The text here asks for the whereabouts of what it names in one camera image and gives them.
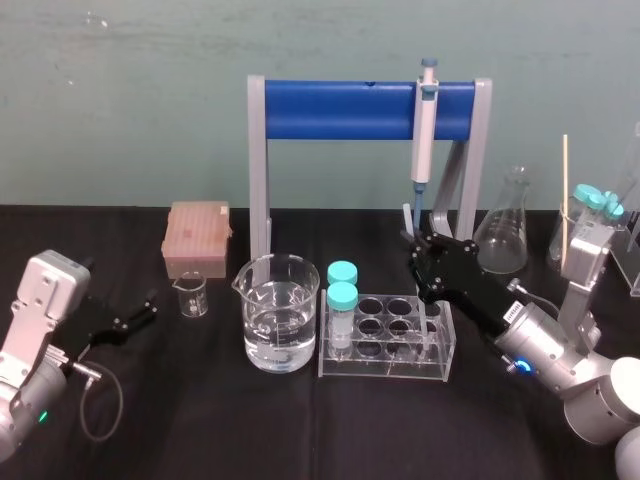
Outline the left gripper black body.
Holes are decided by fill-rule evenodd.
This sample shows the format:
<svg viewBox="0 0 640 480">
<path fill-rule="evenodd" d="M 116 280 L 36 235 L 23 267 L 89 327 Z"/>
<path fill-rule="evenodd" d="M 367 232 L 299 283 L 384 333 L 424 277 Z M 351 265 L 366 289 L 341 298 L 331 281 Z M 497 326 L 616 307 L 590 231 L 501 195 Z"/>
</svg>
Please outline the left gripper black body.
<svg viewBox="0 0 640 480">
<path fill-rule="evenodd" d="M 100 345 L 122 345 L 126 330 L 121 315 L 104 301 L 87 296 L 54 331 L 53 346 L 73 361 Z"/>
</svg>

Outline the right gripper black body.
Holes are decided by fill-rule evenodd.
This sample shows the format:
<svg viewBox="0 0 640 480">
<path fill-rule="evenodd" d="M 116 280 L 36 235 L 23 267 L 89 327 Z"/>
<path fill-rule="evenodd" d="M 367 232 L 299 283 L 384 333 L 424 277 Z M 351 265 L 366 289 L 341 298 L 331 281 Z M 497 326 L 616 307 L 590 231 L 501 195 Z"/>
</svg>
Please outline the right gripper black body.
<svg viewBox="0 0 640 480">
<path fill-rule="evenodd" d="M 449 252 L 439 260 L 439 293 L 488 336 L 505 333 L 524 308 L 517 296 L 484 272 L 471 252 Z"/>
</svg>

